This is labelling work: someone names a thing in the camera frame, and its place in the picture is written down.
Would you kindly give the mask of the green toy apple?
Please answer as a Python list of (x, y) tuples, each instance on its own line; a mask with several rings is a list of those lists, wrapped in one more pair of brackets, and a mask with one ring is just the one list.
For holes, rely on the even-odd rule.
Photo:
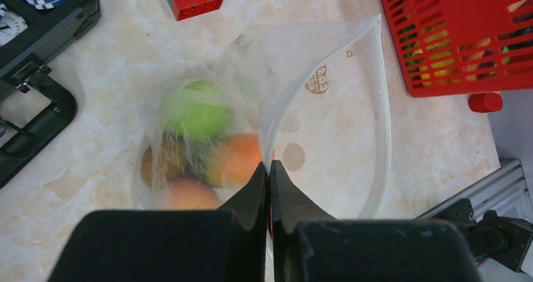
[(162, 100), (160, 122), (179, 136), (204, 141), (219, 137), (233, 116), (224, 93), (210, 80), (195, 79), (170, 91)]

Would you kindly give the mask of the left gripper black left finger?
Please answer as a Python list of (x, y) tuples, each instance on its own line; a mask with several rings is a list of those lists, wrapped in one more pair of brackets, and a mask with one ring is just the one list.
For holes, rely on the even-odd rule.
[(263, 281), (268, 177), (216, 210), (97, 210), (72, 231), (50, 281)]

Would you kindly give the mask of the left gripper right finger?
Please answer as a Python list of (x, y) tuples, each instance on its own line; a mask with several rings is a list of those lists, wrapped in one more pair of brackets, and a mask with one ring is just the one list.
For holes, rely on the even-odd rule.
[(459, 230), (443, 220), (339, 220), (270, 168), (276, 281), (480, 281)]

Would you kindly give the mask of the clear zip top bag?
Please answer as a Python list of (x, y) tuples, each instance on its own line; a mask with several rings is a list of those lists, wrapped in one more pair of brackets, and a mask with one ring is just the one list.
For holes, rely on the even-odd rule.
[[(294, 185), (337, 219), (370, 219), (383, 200), (391, 162), (390, 106), (381, 41), (382, 17), (358, 21), (263, 25), (240, 34), (216, 62), (158, 86), (142, 108), (143, 144), (131, 192), (149, 210), (140, 178), (142, 154), (172, 134), (185, 144), (185, 175), (213, 188), (221, 205), (240, 188), (215, 188), (206, 159), (222, 138), (257, 134), (270, 170), (281, 161)], [(213, 82), (232, 108), (217, 138), (195, 141), (160, 122), (163, 98), (191, 80)]]

